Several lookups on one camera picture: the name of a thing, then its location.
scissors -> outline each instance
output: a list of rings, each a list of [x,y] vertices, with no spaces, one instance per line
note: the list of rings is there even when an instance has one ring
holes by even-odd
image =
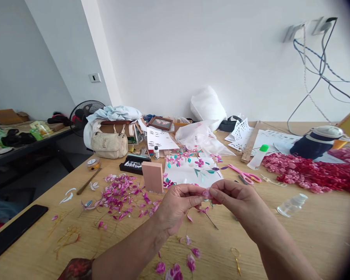
[[[262,182],[262,179],[259,178],[257,175],[241,171],[240,169],[234,167],[231,164],[228,164],[227,166],[229,168],[231,168],[232,170],[236,171],[237,173],[239,173],[242,176],[242,178],[244,179],[244,181],[247,182],[249,185],[253,185],[254,184],[253,180],[258,182],[258,183]]]

black fan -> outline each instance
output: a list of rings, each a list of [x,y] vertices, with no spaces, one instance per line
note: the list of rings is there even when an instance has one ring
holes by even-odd
[[[103,107],[105,107],[105,105],[96,100],[88,100],[80,103],[70,114],[71,130],[76,135],[83,137],[84,127],[88,123],[87,117]]]

brown bag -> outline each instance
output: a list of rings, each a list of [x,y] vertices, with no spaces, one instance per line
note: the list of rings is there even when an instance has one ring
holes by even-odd
[[[92,136],[91,148],[95,151],[96,156],[117,159],[128,153],[128,139],[124,133],[125,126],[123,125],[121,133],[117,133],[114,125],[115,133],[96,132]]]

blue thermos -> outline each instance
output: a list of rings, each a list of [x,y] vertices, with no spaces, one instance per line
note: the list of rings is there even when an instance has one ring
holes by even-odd
[[[319,126],[294,143],[290,153],[306,159],[317,159],[330,150],[333,142],[342,136],[341,128],[330,125]]]

glue bottle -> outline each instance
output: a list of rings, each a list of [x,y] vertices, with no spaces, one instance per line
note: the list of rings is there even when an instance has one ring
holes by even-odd
[[[290,218],[294,213],[302,209],[302,205],[305,203],[306,199],[308,199],[307,196],[299,194],[291,199],[285,200],[283,204],[277,208],[277,212],[284,217]]]
[[[248,167],[257,170],[259,169],[261,162],[268,151],[268,145],[262,145],[262,147],[257,151],[253,159],[248,163]]]
[[[158,146],[154,147],[154,159],[159,160],[159,149],[158,149]]]

